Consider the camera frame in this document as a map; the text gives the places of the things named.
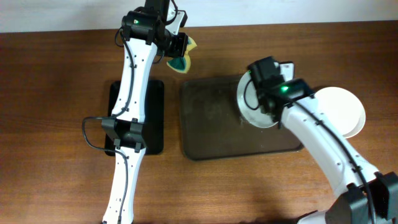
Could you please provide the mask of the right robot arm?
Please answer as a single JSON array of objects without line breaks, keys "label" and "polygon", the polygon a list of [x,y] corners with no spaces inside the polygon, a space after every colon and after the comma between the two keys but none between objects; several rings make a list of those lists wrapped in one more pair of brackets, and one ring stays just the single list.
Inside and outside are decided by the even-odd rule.
[{"label": "right robot arm", "polygon": [[282,64],[266,57],[248,65],[258,108],[293,133],[327,177],[336,201],[296,223],[397,223],[397,174],[382,174],[338,132],[301,78],[284,80]]}]

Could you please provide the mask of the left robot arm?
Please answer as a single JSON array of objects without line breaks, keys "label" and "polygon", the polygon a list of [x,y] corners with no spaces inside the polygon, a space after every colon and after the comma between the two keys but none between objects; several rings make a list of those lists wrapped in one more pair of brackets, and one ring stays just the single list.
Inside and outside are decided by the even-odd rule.
[{"label": "left robot arm", "polygon": [[146,1],[123,17],[119,31],[124,46],[124,66],[118,100],[101,125],[115,144],[115,171],[103,223],[132,223],[139,167],[146,153],[145,100],[150,68],[156,56],[181,57],[187,36],[179,28],[187,15],[170,7],[174,1]]}]

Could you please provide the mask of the white plate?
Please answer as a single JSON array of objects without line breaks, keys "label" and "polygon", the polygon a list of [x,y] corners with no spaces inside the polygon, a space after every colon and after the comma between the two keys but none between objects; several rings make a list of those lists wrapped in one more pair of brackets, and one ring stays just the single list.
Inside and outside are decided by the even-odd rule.
[{"label": "white plate", "polygon": [[257,128],[271,128],[277,124],[270,116],[262,113],[249,71],[239,80],[236,90],[236,102],[241,116],[249,124]]},{"label": "white plate", "polygon": [[352,138],[364,128],[366,112],[362,102],[352,92],[330,86],[319,89],[315,97],[320,109],[344,138]]}]

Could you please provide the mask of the green yellow sponge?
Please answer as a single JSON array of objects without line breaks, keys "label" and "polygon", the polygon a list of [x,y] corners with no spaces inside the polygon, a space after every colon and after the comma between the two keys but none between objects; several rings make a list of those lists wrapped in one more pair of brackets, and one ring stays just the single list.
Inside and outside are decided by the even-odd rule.
[{"label": "green yellow sponge", "polygon": [[197,43],[191,38],[188,38],[187,48],[183,57],[173,58],[167,62],[167,66],[173,71],[178,73],[188,73],[191,67],[191,58],[189,56],[190,51],[197,47]]}]

